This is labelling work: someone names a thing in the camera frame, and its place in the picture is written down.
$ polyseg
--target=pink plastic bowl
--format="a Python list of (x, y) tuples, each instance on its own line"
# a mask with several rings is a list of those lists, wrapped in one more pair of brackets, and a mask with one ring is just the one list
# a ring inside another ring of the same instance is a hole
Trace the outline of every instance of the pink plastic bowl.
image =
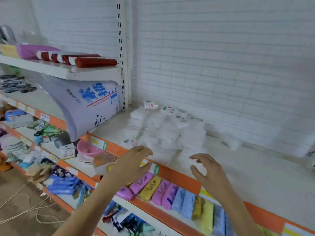
[(89, 156), (89, 157), (97, 157), (98, 155), (103, 154), (105, 151), (93, 146), (91, 143), (80, 140), (77, 144), (77, 150), (79, 153)]

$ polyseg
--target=white wall panel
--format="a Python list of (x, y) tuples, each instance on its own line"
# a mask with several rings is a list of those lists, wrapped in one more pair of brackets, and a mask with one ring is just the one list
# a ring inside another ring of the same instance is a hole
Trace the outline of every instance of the white wall panel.
[(67, 51), (118, 59), (116, 0), (32, 0), (41, 34)]
[(315, 141), (315, 0), (131, 0), (132, 98), (266, 148)]

